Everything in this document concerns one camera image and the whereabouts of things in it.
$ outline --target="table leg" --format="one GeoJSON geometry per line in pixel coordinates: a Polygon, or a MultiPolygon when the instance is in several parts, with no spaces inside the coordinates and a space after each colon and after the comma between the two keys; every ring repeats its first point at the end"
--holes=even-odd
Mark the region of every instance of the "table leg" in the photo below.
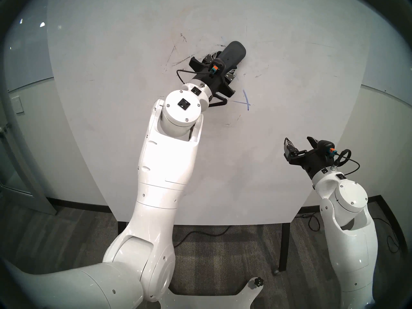
{"type": "Polygon", "coordinates": [[[126,226],[127,226],[127,222],[118,221],[117,222],[117,234],[120,235],[123,232],[123,230],[126,229],[126,226]]]}
{"type": "Polygon", "coordinates": [[[282,240],[281,240],[281,254],[279,257],[279,268],[274,271],[274,274],[286,270],[286,264],[288,262],[288,251],[289,251],[289,236],[290,236],[290,222],[285,222],[282,224],[282,240]]]}

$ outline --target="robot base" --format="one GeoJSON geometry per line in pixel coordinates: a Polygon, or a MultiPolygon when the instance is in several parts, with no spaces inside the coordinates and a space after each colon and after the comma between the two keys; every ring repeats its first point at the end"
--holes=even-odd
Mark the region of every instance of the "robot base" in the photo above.
{"type": "Polygon", "coordinates": [[[184,296],[175,295],[169,289],[159,300],[161,308],[185,309],[250,309],[250,305],[263,286],[255,285],[255,278],[249,280],[245,288],[234,296],[184,296]]]}

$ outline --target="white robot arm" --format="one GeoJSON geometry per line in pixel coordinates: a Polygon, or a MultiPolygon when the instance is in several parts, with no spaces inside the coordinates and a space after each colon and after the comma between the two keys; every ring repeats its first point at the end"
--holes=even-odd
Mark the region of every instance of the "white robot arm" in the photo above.
{"type": "MultiPolygon", "coordinates": [[[[202,112],[227,103],[216,93],[233,95],[229,83],[245,55],[243,45],[234,41],[202,62],[192,57],[189,65],[196,76],[154,103],[138,163],[134,212],[126,229],[107,249],[103,263],[47,275],[29,275],[7,264],[36,305],[131,309],[143,298],[151,302],[161,299],[175,267],[174,219],[193,172],[202,112]],[[213,97],[221,102],[209,104],[213,97]],[[179,139],[187,134],[186,140],[179,139]]],[[[262,282],[255,280],[257,287],[262,282]]]]}
{"type": "Polygon", "coordinates": [[[337,170],[348,160],[350,150],[337,154],[334,144],[307,138],[313,149],[298,151],[285,139],[287,161],[301,166],[322,198],[329,258],[341,288],[341,308],[360,309],[374,303],[372,281],[378,250],[375,223],[368,212],[368,195],[361,185],[337,170]],[[351,229],[342,227],[353,220],[351,229]]]}

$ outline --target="power cord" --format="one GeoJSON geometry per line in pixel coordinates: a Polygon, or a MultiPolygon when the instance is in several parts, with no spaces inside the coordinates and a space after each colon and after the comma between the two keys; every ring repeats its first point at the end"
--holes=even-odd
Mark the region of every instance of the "power cord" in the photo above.
{"type": "Polygon", "coordinates": [[[314,212],[313,214],[309,214],[309,215],[295,216],[295,218],[309,218],[309,222],[308,222],[309,229],[310,229],[311,231],[313,231],[313,232],[318,232],[318,231],[321,229],[321,223],[319,222],[319,219],[315,216],[316,213],[318,213],[318,211],[317,211],[317,212],[314,212]],[[316,221],[317,221],[317,223],[318,223],[318,229],[313,229],[313,228],[311,227],[310,221],[312,220],[312,218],[315,218],[315,219],[316,219],[316,221]]]}
{"type": "Polygon", "coordinates": [[[351,171],[350,173],[345,174],[345,176],[354,173],[355,171],[357,171],[357,170],[361,167],[361,165],[360,165],[356,160],[353,160],[353,159],[348,158],[348,157],[345,157],[345,156],[342,156],[342,158],[345,158],[345,159],[347,159],[347,160],[350,160],[351,162],[354,162],[354,163],[358,164],[358,168],[357,168],[357,169],[355,169],[354,171],[351,171]]]}
{"type": "Polygon", "coordinates": [[[179,72],[192,73],[192,74],[204,74],[204,75],[209,74],[209,72],[207,72],[207,73],[200,73],[200,72],[193,72],[193,71],[190,71],[190,70],[177,70],[177,71],[176,71],[176,74],[178,75],[178,78],[182,81],[183,84],[185,84],[185,82],[184,82],[183,79],[180,77],[179,72]]]}
{"type": "Polygon", "coordinates": [[[228,228],[226,228],[226,230],[225,230],[224,232],[222,232],[222,233],[220,233],[220,234],[216,234],[216,235],[214,235],[214,234],[209,234],[209,233],[207,233],[207,232],[198,232],[198,231],[196,231],[196,230],[193,230],[192,232],[188,233],[188,234],[180,241],[180,243],[178,243],[176,246],[173,246],[173,247],[176,248],[176,247],[180,246],[180,244],[181,244],[182,242],[184,242],[184,241],[186,240],[186,238],[187,238],[190,234],[197,233],[197,234],[203,234],[203,235],[207,235],[207,236],[211,236],[211,237],[219,237],[219,236],[221,236],[221,235],[223,235],[223,234],[226,234],[226,232],[229,230],[230,227],[232,227],[232,225],[230,225],[228,228]]]}
{"type": "Polygon", "coordinates": [[[399,249],[400,249],[400,248],[399,248],[399,241],[398,241],[398,238],[396,237],[395,231],[393,230],[391,224],[388,223],[386,220],[383,220],[382,218],[372,218],[372,219],[374,219],[374,220],[381,220],[381,221],[383,221],[385,224],[387,224],[387,225],[392,229],[393,236],[394,236],[395,239],[393,239],[391,235],[388,235],[388,236],[386,237],[386,244],[388,245],[388,249],[389,249],[389,251],[390,251],[391,253],[397,253],[397,252],[399,251],[399,249]],[[395,251],[393,251],[393,250],[391,249],[391,247],[390,247],[390,245],[389,245],[389,239],[391,239],[391,240],[392,240],[392,243],[396,246],[397,249],[396,249],[395,251]]]}

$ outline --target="gray carpet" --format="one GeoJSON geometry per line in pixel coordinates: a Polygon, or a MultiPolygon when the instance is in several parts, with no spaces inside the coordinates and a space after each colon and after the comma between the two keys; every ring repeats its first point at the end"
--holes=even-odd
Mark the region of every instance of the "gray carpet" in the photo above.
{"type": "MultiPolygon", "coordinates": [[[[373,217],[386,220],[376,203],[373,217]]],[[[117,236],[112,214],[58,208],[51,216],[0,199],[0,253],[19,269],[45,274],[100,262],[117,236]]],[[[291,223],[287,271],[277,276],[281,225],[233,226],[220,237],[192,234],[175,249],[176,268],[170,290],[185,295],[233,295],[254,276],[264,288],[251,308],[338,308],[339,284],[328,257],[324,227],[313,232],[307,219],[291,223]]],[[[192,230],[220,233],[225,226],[175,226],[173,241],[192,230]]],[[[400,252],[388,251],[391,229],[377,221],[379,251],[374,276],[374,297],[387,289],[400,264],[400,252]]],[[[159,303],[139,308],[159,308],[159,303]]]]}

